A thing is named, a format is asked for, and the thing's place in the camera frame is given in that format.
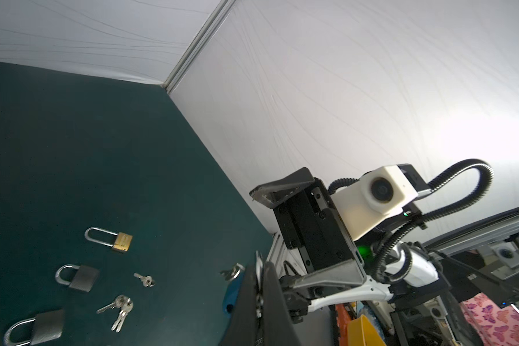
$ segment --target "padlock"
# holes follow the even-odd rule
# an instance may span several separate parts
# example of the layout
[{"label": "padlock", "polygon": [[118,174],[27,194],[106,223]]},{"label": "padlock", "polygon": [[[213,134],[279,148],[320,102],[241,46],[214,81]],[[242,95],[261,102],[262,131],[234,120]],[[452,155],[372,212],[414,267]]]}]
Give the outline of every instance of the padlock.
[{"label": "padlock", "polygon": [[[36,345],[50,340],[57,339],[61,336],[63,331],[63,321],[65,319],[65,311],[63,309],[56,311],[49,311],[37,314],[33,318],[24,319],[19,321],[6,330],[4,334],[4,345],[5,346],[25,346],[25,345]],[[12,330],[25,323],[33,324],[33,336],[30,340],[22,342],[12,342],[10,335]]]},{"label": "padlock", "polygon": [[[61,271],[65,268],[73,268],[77,270],[75,277],[71,281],[64,280],[60,277]],[[61,285],[68,286],[69,288],[78,289],[79,291],[89,292],[94,285],[94,281],[98,278],[98,274],[100,274],[100,270],[94,269],[89,266],[76,266],[74,264],[66,264],[65,266],[60,267],[56,271],[56,275],[54,276],[57,283]]]},{"label": "padlock", "polygon": [[[115,242],[113,244],[110,244],[109,242],[97,240],[97,239],[94,239],[94,238],[90,238],[89,232],[91,230],[97,230],[97,231],[100,231],[100,232],[112,234],[112,235],[117,236],[117,238],[116,238],[116,240],[115,240]],[[98,227],[90,227],[89,229],[84,231],[84,237],[87,240],[90,240],[90,241],[93,241],[93,242],[97,242],[98,244],[102,244],[102,245],[105,245],[105,246],[110,246],[113,250],[119,251],[120,253],[126,253],[127,250],[129,250],[129,245],[131,244],[131,240],[133,239],[132,235],[129,235],[129,234],[126,234],[126,233],[121,233],[121,232],[115,233],[115,232],[104,230],[104,229],[98,228]]]}]

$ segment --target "camera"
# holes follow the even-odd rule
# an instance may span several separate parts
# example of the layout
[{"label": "camera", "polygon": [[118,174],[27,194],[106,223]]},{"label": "camera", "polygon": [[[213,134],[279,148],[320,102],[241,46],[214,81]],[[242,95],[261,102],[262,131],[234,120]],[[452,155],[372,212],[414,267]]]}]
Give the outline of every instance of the camera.
[{"label": "camera", "polygon": [[339,189],[332,201],[355,241],[381,221],[401,214],[403,206],[428,191],[411,165],[393,165],[366,173],[358,182]]}]

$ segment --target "orange object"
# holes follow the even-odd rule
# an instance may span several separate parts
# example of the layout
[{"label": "orange object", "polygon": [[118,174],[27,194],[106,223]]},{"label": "orange object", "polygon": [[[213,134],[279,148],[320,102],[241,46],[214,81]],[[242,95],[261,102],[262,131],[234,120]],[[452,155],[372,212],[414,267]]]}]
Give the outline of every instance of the orange object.
[{"label": "orange object", "polygon": [[338,338],[339,346],[348,346],[348,324],[352,321],[350,315],[348,315],[348,311],[344,308],[342,304],[336,304],[336,324],[338,325],[338,329],[340,331],[340,336]]},{"label": "orange object", "polygon": [[364,315],[348,323],[346,336],[346,346],[386,346],[377,330]]}]

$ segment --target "blue object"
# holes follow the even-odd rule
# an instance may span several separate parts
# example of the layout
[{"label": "blue object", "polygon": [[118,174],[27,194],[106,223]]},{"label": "blue object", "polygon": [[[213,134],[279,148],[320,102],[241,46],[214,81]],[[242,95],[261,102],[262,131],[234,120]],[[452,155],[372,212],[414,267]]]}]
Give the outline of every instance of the blue object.
[{"label": "blue object", "polygon": [[236,278],[229,282],[227,291],[225,291],[225,296],[223,298],[223,312],[228,317],[231,316],[231,313],[235,308],[236,297],[238,297],[238,291],[240,290],[240,285],[242,284],[243,279],[244,271],[242,270]]}]

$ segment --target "camera lens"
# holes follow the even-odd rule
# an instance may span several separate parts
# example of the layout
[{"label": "camera lens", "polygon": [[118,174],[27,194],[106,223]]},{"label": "camera lens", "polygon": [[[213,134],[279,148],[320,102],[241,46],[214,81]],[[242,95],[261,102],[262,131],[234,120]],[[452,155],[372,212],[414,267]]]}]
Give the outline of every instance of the camera lens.
[{"label": "camera lens", "polygon": [[381,202],[390,202],[394,196],[394,189],[388,180],[379,178],[371,185],[371,193]]}]

